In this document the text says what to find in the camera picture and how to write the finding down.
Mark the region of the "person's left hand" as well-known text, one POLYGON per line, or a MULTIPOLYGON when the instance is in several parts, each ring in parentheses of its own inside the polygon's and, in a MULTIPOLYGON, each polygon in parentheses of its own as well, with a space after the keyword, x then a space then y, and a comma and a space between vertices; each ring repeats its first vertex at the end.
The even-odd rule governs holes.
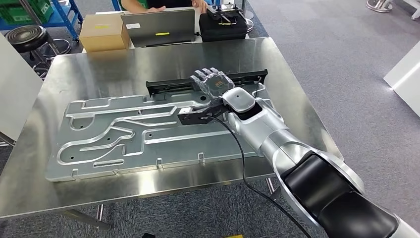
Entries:
POLYGON ((192 7, 197 8, 200 13, 206 13, 208 4, 205 0, 191 0, 192 7))

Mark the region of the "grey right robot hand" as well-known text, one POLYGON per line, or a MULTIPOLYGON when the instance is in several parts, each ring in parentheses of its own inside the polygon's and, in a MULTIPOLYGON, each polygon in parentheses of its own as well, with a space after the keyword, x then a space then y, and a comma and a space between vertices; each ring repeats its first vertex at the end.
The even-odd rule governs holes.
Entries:
POLYGON ((212 99, 218 99, 225 92, 235 88, 234 82, 224 72, 214 67, 195 70, 190 79, 212 99))

